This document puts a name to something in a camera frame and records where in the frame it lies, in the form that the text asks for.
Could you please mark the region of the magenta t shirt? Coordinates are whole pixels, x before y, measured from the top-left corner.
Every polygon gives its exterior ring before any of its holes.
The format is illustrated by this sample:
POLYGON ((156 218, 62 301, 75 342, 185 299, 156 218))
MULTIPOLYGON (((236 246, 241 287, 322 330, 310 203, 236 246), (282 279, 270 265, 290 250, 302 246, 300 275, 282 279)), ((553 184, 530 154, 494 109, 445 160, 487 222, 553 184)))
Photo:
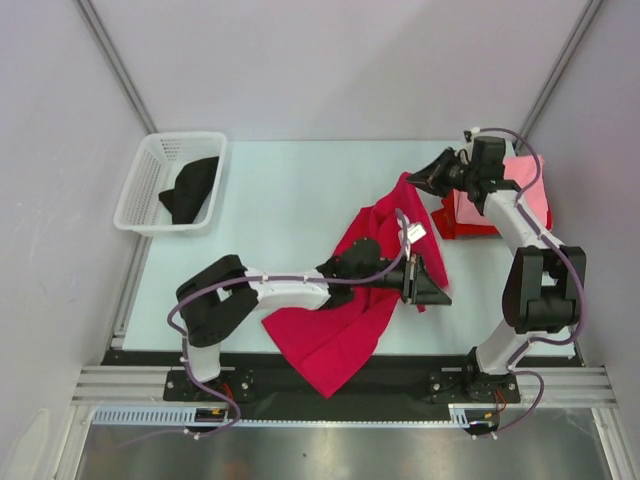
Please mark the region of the magenta t shirt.
MULTIPOLYGON (((404 172, 394 188, 374 205, 363 207, 346 229, 334 252, 341 254, 356 240, 373 238, 384 257, 400 250, 397 209, 410 222, 421 223, 427 235, 412 245, 423 256, 430 277, 442 289, 449 286, 446 268, 426 210, 404 172)), ((262 325, 284 358, 324 398, 331 397, 374 353, 400 295, 387 289, 354 289, 354 299, 336 309, 282 308, 262 325)))

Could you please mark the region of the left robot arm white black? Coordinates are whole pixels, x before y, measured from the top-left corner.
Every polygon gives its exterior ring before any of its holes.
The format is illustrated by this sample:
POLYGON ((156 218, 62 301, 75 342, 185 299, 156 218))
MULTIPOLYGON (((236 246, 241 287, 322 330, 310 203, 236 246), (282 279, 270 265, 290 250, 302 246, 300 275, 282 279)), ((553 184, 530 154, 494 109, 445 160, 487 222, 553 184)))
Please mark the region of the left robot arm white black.
POLYGON ((451 303, 408 243, 401 244, 396 258, 386 259, 375 240, 361 238, 345 253, 303 274, 270 275, 227 255, 176 291, 178 304, 171 314, 179 314, 184 325, 168 317, 169 325, 183 336, 187 389, 202 400, 219 392, 220 344, 253 311, 336 310, 353 301, 356 286, 394 291, 403 302, 419 307, 451 303))

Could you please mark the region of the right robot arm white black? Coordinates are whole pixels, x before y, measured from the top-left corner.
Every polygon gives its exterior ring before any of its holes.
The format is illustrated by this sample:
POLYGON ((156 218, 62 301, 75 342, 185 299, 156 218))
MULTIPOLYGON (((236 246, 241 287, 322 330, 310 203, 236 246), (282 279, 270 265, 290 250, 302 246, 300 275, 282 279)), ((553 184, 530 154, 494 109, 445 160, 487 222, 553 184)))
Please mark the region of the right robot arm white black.
POLYGON ((571 345, 580 334, 585 306, 586 254, 551 234, 529 207, 527 187, 505 175, 506 141, 469 133, 464 147, 445 149, 408 176, 408 183, 441 198, 467 196, 505 241, 513 260, 502 294, 503 318, 471 350, 461 376, 473 401, 493 394, 536 344, 571 345))

